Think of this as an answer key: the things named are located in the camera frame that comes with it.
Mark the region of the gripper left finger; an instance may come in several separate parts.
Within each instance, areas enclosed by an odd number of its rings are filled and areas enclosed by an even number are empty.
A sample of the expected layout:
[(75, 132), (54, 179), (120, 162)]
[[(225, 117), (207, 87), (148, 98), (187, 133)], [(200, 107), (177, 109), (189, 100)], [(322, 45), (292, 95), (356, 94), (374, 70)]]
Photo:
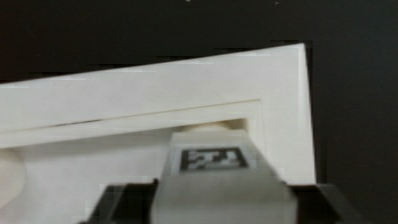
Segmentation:
[(152, 224), (152, 204), (159, 180), (109, 185), (95, 211), (79, 224)]

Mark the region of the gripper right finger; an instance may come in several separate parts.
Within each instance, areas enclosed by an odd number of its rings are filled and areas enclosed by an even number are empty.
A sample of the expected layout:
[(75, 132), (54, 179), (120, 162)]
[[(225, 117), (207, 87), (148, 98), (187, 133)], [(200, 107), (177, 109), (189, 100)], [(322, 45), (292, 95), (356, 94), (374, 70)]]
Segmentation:
[(363, 216), (333, 184), (290, 188), (299, 199), (298, 224), (363, 224)]

